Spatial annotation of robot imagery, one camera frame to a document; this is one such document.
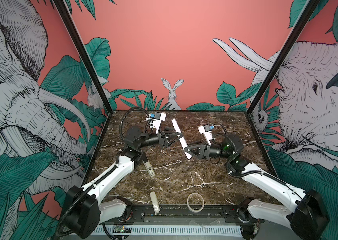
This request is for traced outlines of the white remote control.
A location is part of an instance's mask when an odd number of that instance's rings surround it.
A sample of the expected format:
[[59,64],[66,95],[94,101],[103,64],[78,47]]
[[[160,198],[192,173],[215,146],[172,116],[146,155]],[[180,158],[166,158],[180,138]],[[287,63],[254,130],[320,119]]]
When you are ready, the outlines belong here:
[[[178,133],[181,133],[181,130],[180,130],[180,128],[179,128],[179,125],[178,125],[178,123],[177,123],[177,120],[176,120],[176,119],[172,119],[171,121],[172,121],[172,124],[173,124],[173,127],[174,127],[175,131],[178,132]],[[192,158],[192,155],[190,155],[189,153],[187,153],[187,152],[185,151],[185,148],[188,147],[188,144],[187,144],[185,138],[184,138],[184,137],[181,137],[181,138],[179,139],[179,141],[180,141],[180,144],[181,144],[181,146],[182,146],[182,148],[183,148],[183,151],[184,151],[184,153],[185,153],[185,155],[186,155],[186,158],[187,158],[188,160],[190,160],[190,159]]]

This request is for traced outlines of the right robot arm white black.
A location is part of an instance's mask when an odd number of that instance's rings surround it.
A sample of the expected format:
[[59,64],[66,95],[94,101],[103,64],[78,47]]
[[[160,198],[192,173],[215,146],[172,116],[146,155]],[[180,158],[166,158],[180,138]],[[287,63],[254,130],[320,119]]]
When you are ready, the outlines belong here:
[[279,201],[278,205],[253,199],[240,207],[237,212],[241,221],[262,219],[285,226],[303,240],[319,240],[330,222],[321,194],[313,189],[308,191],[295,187],[271,175],[244,157],[242,140],[235,135],[223,134],[224,140],[213,140],[182,144],[184,152],[200,160],[211,158],[226,159],[227,174],[233,178],[251,183]]

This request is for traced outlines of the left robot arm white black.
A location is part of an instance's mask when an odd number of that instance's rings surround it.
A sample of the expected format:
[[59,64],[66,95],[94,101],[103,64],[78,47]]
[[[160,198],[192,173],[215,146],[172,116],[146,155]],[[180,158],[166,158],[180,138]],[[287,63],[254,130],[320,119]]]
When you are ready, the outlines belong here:
[[137,126],[129,128],[124,135],[124,148],[116,155],[115,162],[84,186],[69,189],[56,228],[56,237],[75,233],[85,239],[99,224],[125,216],[130,205],[128,200],[118,197],[104,203],[105,196],[140,164],[145,165],[151,177],[155,176],[143,147],[159,145],[168,148],[182,137],[182,132],[171,127],[164,127],[158,133],[151,134],[143,133]]

